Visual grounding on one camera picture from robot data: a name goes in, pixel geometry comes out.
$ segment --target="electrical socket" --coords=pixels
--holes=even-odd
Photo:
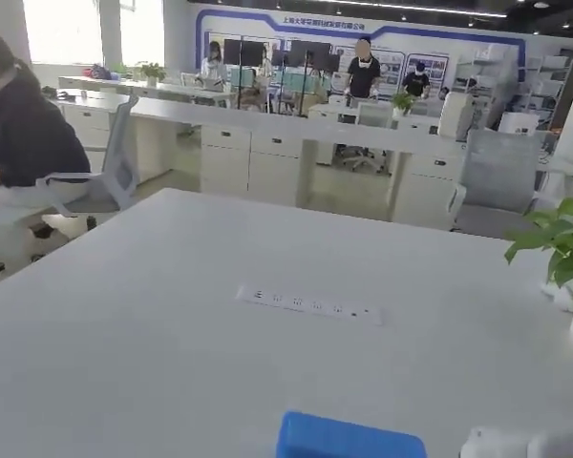
[[[334,302],[307,299],[298,295],[288,295],[269,291],[264,288],[243,285],[236,299],[241,302],[257,303],[271,307],[284,308],[296,312],[339,318],[351,322],[382,325],[380,309],[373,307],[354,307]]]

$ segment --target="blue plastic box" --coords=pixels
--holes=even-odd
[[[287,412],[277,458],[426,458],[422,441],[410,434]]]

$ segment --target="office chair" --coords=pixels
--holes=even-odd
[[[64,217],[114,213],[134,203],[133,193],[139,183],[136,164],[132,164],[124,149],[125,132],[132,108],[138,97],[131,94],[129,100],[117,108],[106,148],[86,148],[87,151],[106,151],[102,172],[99,174],[57,173],[36,181],[51,198],[51,205]],[[64,202],[51,188],[58,181],[87,185],[86,194],[71,202]]]
[[[459,232],[504,239],[508,231],[532,227],[523,215],[540,197],[535,193],[540,149],[538,136],[469,132]]]
[[[369,127],[380,127],[382,129],[389,129],[391,127],[393,121],[393,105],[390,103],[359,102],[358,110],[357,124]],[[382,162],[374,160],[374,155],[368,148],[354,148],[354,153],[354,157],[348,157],[342,161],[344,165],[352,163],[353,171],[363,164],[372,167],[377,174],[384,170],[384,160],[382,160]]]

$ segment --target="potted plant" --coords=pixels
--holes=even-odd
[[[146,76],[146,84],[152,88],[157,86],[158,81],[163,81],[165,78],[165,69],[159,64],[144,64],[140,67],[140,72]]]
[[[398,93],[393,96],[393,117],[405,116],[414,104],[414,98],[407,93]]]
[[[565,198],[556,209],[532,212],[527,218],[535,223],[535,229],[512,235],[505,258],[511,262],[520,250],[552,250],[545,279],[549,288],[544,289],[552,293],[555,302],[570,302],[573,311],[573,198]],[[573,337],[573,321],[570,330]]]

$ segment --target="person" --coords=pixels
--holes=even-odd
[[[240,92],[240,109],[250,110],[255,108],[258,111],[262,111],[263,100],[261,99],[261,85],[257,81],[257,71],[251,69],[252,71],[252,85],[250,88],[242,88]]]
[[[0,37],[0,184],[32,188],[56,172],[90,172],[89,159],[30,68]]]
[[[198,78],[217,80],[221,81],[221,83],[227,80],[227,69],[223,63],[221,45],[218,42],[210,42],[208,55],[202,61],[202,68],[198,73]]]
[[[274,68],[271,65],[271,60],[267,57],[267,48],[264,48],[263,57],[261,67],[259,68],[259,76],[271,78],[274,73]]]
[[[39,178],[90,171],[74,129],[42,95],[30,68],[15,58],[0,36],[0,213],[5,207],[45,210],[51,202],[46,191],[35,186]],[[87,186],[84,182],[55,182],[52,190],[68,203],[84,196]],[[4,257],[0,261],[26,255],[24,249],[13,247],[27,247],[29,232],[21,221],[0,225],[0,257]]]
[[[355,98],[378,97],[380,83],[380,62],[371,55],[371,39],[362,36],[354,47],[356,57],[348,67],[349,79],[344,95]]]
[[[408,94],[422,98],[429,96],[431,81],[429,81],[429,76],[424,73],[425,68],[424,63],[418,62],[415,71],[409,72],[403,78],[403,87]]]

